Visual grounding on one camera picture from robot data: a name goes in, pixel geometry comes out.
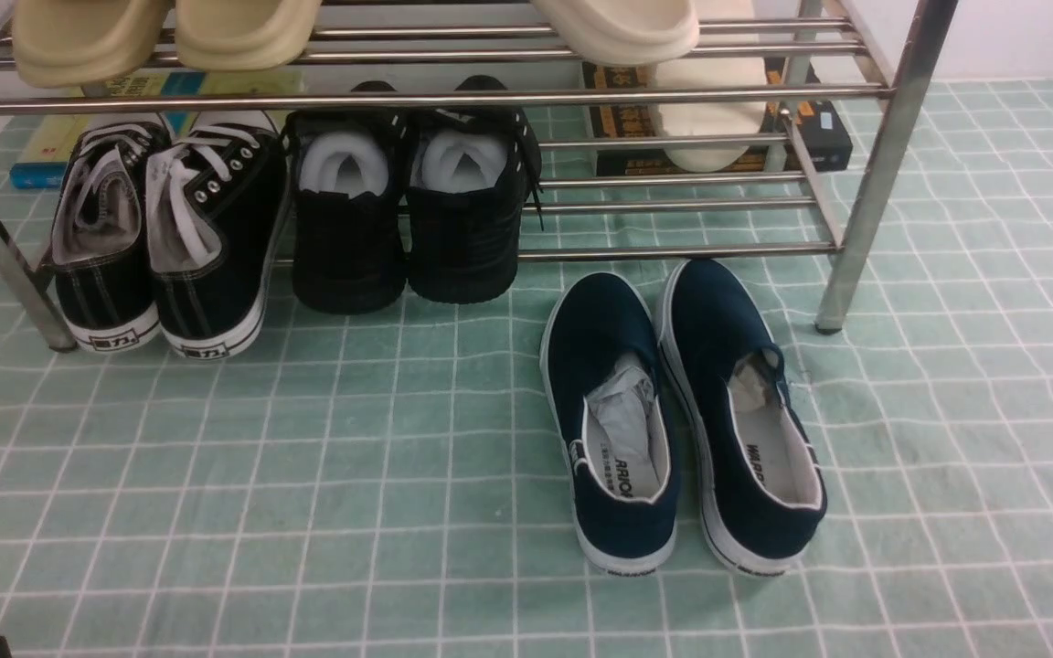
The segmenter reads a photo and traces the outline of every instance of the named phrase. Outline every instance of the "brand logo on heel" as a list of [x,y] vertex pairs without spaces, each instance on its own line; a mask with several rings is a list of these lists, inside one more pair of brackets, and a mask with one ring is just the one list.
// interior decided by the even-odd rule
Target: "brand logo on heel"
[[225,358],[231,355],[225,343],[207,345],[204,348],[181,348],[181,356],[184,358],[196,358],[198,361],[213,361],[216,358]]
[[137,330],[130,328],[128,332],[116,334],[115,336],[93,336],[91,338],[93,350],[99,353],[113,353],[113,351],[131,348],[139,342]]

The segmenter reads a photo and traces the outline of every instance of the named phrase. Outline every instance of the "black shoelace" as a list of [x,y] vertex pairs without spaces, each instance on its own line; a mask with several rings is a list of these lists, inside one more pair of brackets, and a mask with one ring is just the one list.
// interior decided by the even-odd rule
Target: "black shoelace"
[[547,225],[543,225],[543,201],[538,199],[538,193],[542,191],[542,186],[539,183],[539,175],[535,171],[534,163],[531,163],[530,158],[526,156],[526,144],[523,142],[523,135],[519,134],[517,129],[515,129],[515,144],[518,145],[518,153],[521,154],[519,157],[522,158],[523,166],[526,168],[526,179],[530,182],[531,196],[535,198],[535,213],[538,213],[538,230],[545,233]]

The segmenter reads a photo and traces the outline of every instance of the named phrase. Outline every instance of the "shoe pair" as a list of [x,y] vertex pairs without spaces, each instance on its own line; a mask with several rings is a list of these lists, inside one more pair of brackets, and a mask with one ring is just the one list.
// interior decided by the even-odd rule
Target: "shoe pair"
[[177,53],[200,71],[264,71],[309,44],[321,0],[17,0],[18,76],[33,86],[103,82],[145,66],[175,9]]
[[784,356],[726,267],[678,266],[655,322],[627,280],[589,275],[556,304],[540,353],[576,533],[593,564],[639,576],[673,553],[680,470],[661,411],[664,372],[697,445],[715,557],[777,576],[802,553],[827,513],[827,491],[791,410]]
[[[504,91],[474,76],[459,91]],[[366,82],[355,92],[393,92]],[[295,295],[360,314],[409,280],[435,302],[493,300],[518,271],[523,201],[542,166],[521,107],[300,112],[287,120],[296,192]],[[409,203],[412,250],[398,232]]]
[[241,353],[289,208],[266,113],[204,113],[175,142],[159,115],[101,117],[76,142],[52,225],[67,326],[100,354],[158,332],[186,358]]

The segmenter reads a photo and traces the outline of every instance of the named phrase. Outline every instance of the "white wall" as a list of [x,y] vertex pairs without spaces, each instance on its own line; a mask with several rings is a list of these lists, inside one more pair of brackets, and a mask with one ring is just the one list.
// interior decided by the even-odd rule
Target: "white wall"
[[[895,63],[916,0],[851,1]],[[959,0],[937,78],[1053,78],[1053,0]]]

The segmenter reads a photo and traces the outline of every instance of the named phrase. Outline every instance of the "shoe rack shelf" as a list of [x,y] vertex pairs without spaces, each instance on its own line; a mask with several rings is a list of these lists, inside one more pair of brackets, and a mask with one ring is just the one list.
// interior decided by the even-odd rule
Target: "shoe rack shelf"
[[[832,274],[820,302],[816,328],[824,334],[842,328],[852,295],[859,283],[873,238],[899,165],[908,149],[920,104],[928,91],[957,0],[919,0],[908,39],[895,74],[890,74],[875,42],[865,29],[853,5],[843,0],[799,0],[797,16],[776,20],[706,21],[702,35],[743,35],[749,41],[728,45],[699,45],[690,58],[786,58],[782,84],[773,86],[719,86],[707,88],[619,88],[593,92],[584,88],[556,88],[542,92],[452,92],[445,94],[352,94],[294,96],[205,96],[205,97],[107,97],[101,86],[84,87],[85,97],[49,99],[24,97],[0,99],[0,116],[55,114],[116,114],[166,112],[166,109],[252,109],[252,108],[342,108],[342,107],[464,107],[465,105],[607,105],[699,103],[699,101],[766,100],[780,103],[779,121],[772,133],[759,135],[702,136],[689,138],[577,139],[543,142],[543,149],[593,151],[607,148],[716,147],[719,145],[769,146],[766,170],[752,174],[681,174],[615,178],[544,179],[544,191],[607,188],[627,186],[681,186],[698,184],[796,183],[799,196],[740,199],[605,201],[593,204],[544,204],[551,214],[611,214],[660,212],[752,212],[764,208],[808,208],[820,226],[822,240],[743,245],[643,246],[643,248],[526,250],[523,261],[610,261],[638,259],[782,257],[782,255],[827,254]],[[16,66],[11,55],[7,26],[9,12],[0,18],[0,73]],[[760,35],[789,35],[780,41],[760,42]],[[573,61],[579,55],[563,45],[521,46],[523,38],[555,38],[547,24],[494,26],[363,26],[335,28],[318,26],[311,34],[311,46],[294,63],[297,66],[343,66],[343,64],[425,64]],[[504,41],[497,48],[468,48],[473,40]],[[163,31],[162,46],[152,56],[148,67],[179,67],[172,51],[173,32]],[[337,49],[351,42],[446,41],[446,49]],[[846,84],[806,83],[811,58],[852,58],[863,82]],[[802,100],[877,99],[883,120],[870,153],[855,204],[846,225],[833,213],[823,196],[818,174],[811,163],[807,145],[794,127],[793,112]],[[787,146],[799,157],[801,171],[782,171]],[[44,250],[28,259],[0,221],[0,274],[22,304],[38,332],[52,350],[75,350],[59,310],[46,295],[49,275]]]

